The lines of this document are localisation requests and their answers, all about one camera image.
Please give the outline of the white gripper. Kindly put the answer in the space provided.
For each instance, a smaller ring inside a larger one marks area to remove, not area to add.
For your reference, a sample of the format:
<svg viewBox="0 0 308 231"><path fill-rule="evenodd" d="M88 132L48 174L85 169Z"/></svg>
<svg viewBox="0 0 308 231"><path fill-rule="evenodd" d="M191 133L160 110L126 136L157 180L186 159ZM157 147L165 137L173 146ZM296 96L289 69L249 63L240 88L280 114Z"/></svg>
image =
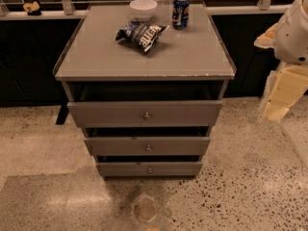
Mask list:
<svg viewBox="0 0 308 231"><path fill-rule="evenodd" d="M268 49L274 47L277 24L269 27L261 36L254 40L254 45ZM262 118L280 122L291 108L308 90L308 66L292 64L277 74L269 101L263 111Z"/></svg>

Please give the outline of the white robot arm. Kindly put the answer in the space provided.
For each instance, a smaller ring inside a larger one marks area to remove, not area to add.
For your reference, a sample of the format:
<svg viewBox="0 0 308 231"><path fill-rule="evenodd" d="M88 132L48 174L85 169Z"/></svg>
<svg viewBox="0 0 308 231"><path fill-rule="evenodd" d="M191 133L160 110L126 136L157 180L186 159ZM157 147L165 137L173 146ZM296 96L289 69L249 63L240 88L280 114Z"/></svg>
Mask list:
<svg viewBox="0 0 308 231"><path fill-rule="evenodd" d="M269 76L275 80L262 113L262 118L279 122L308 90L308 0L295 0L254 45L272 48L283 64Z"/></svg>

